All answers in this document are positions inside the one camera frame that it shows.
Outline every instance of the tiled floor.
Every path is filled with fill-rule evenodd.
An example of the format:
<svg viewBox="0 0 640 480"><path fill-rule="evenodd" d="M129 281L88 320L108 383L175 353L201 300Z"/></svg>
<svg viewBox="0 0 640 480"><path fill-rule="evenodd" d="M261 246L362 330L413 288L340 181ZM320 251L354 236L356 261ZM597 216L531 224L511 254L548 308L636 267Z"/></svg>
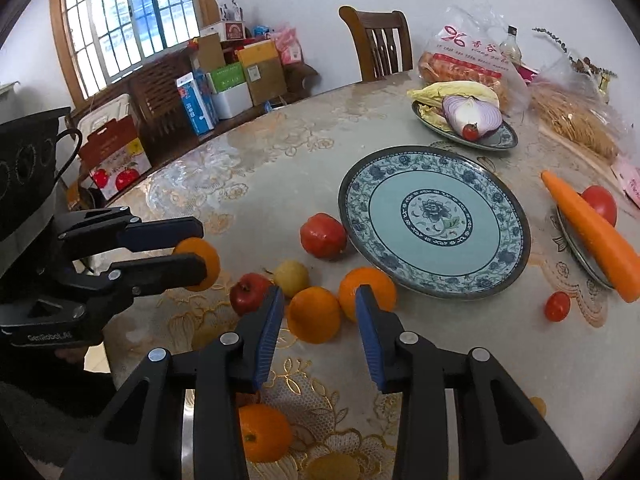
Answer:
<svg viewBox="0 0 640 480"><path fill-rule="evenodd" d="M90 372L110 372L107 354L104 353L104 345L89 348L84 357L84 369Z"/></svg>

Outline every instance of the pink packet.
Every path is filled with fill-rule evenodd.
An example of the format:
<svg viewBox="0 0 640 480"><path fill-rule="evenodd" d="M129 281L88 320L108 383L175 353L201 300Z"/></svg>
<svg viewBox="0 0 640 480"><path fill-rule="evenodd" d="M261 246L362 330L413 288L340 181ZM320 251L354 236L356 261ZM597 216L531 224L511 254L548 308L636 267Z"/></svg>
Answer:
<svg viewBox="0 0 640 480"><path fill-rule="evenodd" d="M611 171L626 195L640 207L640 172L631 161L619 155L611 165Z"/></svg>

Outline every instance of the cherry tomato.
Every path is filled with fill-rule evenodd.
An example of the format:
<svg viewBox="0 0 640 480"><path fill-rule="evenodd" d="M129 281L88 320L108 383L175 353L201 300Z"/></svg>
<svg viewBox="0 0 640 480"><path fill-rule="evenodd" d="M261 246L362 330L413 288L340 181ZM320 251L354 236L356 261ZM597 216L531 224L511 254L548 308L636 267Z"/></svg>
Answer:
<svg viewBox="0 0 640 480"><path fill-rule="evenodd" d="M602 186L591 186L582 192L582 198L613 227L618 221L618 207L611 193Z"/></svg>
<svg viewBox="0 0 640 480"><path fill-rule="evenodd" d="M467 124L464 128L462 128L462 138L465 140L471 140L475 142L480 138L480 133L478 132L478 126L475 124Z"/></svg>
<svg viewBox="0 0 640 480"><path fill-rule="evenodd" d="M554 292L545 304L545 316L549 321L559 322L569 315L571 298L565 292Z"/></svg>

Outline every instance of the onion half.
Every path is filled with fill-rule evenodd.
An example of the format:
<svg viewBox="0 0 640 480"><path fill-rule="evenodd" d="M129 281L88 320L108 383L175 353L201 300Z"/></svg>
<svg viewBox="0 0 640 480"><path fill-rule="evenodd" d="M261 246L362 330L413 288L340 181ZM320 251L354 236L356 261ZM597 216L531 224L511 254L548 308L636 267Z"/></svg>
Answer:
<svg viewBox="0 0 640 480"><path fill-rule="evenodd" d="M462 136L462 130L468 124L478 129L480 137L497 130L502 124L502 114L498 108L474 97L447 96L442 101L442 111L459 136Z"/></svg>

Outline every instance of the plate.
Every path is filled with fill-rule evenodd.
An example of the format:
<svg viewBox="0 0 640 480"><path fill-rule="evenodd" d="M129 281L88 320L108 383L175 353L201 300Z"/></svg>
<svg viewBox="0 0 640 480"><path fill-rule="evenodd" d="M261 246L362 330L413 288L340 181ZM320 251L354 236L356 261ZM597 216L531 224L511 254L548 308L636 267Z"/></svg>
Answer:
<svg viewBox="0 0 640 480"><path fill-rule="evenodd" d="M529 224L513 193L446 150L396 146L366 156L344 177L338 207L367 260L430 296L485 298L529 259Z"/></svg>
<svg viewBox="0 0 640 480"><path fill-rule="evenodd" d="M556 207L556 211L558 212L560 230L562 231L564 239L566 240L567 245L569 245L575 259L578 260L578 263L587 271L587 274L590 275L598 284L605 288L613 289L613 285L611 285L611 282L605 273L602 272L602 269L596 262L596 259L591 256L591 253L584 246L582 240L580 240L580 237L578 236L578 233L566 219L566 216L562 214L559 207Z"/></svg>
<svg viewBox="0 0 640 480"><path fill-rule="evenodd" d="M422 121L422 123L443 137L447 137L447 139L453 140L454 142L458 142L459 144L464 144L465 146L471 146L473 148L477 148L478 150L489 150L490 152L505 152L510 150L511 148L515 148L518 145L518 136L516 132L513 131L507 123L502 122L502 126L495 130L492 134L487 134L484 137L481 137L478 142L472 142L471 140L463 139L462 137L457 136L452 132L445 132L444 130L439 129L437 126L433 126L433 124L428 123L422 117L420 117L420 112L418 111L418 106L420 103L418 101L414 101L411 108L414 111L414 114L418 119Z"/></svg>

